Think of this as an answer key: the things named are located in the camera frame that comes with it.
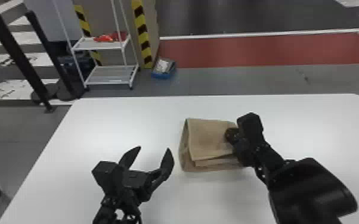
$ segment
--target hazard stripe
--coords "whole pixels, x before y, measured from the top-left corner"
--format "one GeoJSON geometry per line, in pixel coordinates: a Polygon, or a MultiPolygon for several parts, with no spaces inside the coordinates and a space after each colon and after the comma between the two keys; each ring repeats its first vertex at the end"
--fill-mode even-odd
{"type": "Polygon", "coordinates": [[[149,35],[147,33],[146,18],[143,10],[143,0],[132,0],[132,10],[135,16],[135,27],[138,30],[138,41],[142,50],[143,67],[151,69],[153,66],[153,57],[151,56],[149,35]]]}
{"type": "MultiPolygon", "coordinates": [[[[86,16],[85,16],[83,7],[81,5],[74,5],[74,10],[75,10],[76,16],[78,17],[79,24],[81,25],[83,35],[86,37],[91,37],[92,36],[91,25],[86,20],[86,16]]],[[[95,62],[98,66],[102,66],[101,55],[99,52],[91,51],[91,57],[95,60],[95,62]]]]}

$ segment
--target concrete floor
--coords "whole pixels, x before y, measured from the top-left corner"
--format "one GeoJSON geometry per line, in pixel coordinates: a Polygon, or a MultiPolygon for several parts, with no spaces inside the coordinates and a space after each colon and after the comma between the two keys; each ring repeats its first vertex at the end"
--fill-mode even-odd
{"type": "Polygon", "coordinates": [[[0,107],[0,217],[69,107],[0,107]]]}

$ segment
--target wall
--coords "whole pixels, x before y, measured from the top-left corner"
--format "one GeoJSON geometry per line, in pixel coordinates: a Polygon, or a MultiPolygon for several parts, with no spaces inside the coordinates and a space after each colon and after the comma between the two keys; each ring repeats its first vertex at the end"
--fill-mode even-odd
{"type": "MultiPolygon", "coordinates": [[[[55,0],[71,40],[81,38],[82,31],[71,0],[55,0]]],[[[52,0],[24,0],[25,6],[33,10],[49,41],[65,41],[52,0]]]]}

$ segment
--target red object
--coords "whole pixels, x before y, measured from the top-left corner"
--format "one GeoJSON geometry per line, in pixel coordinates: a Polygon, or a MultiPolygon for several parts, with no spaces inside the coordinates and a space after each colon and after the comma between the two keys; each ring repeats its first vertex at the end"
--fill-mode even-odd
{"type": "Polygon", "coordinates": [[[97,42],[113,42],[114,39],[109,36],[109,35],[101,35],[101,36],[98,36],[97,38],[93,38],[94,41],[97,41],[97,42]]]}
{"type": "Polygon", "coordinates": [[[359,63],[356,33],[160,41],[181,68],[359,63]]]}
{"type": "Polygon", "coordinates": [[[119,35],[121,36],[121,41],[125,41],[126,39],[126,32],[114,32],[110,34],[103,34],[101,36],[98,36],[97,38],[93,38],[94,41],[97,42],[114,42],[114,41],[120,41],[119,35]]]}

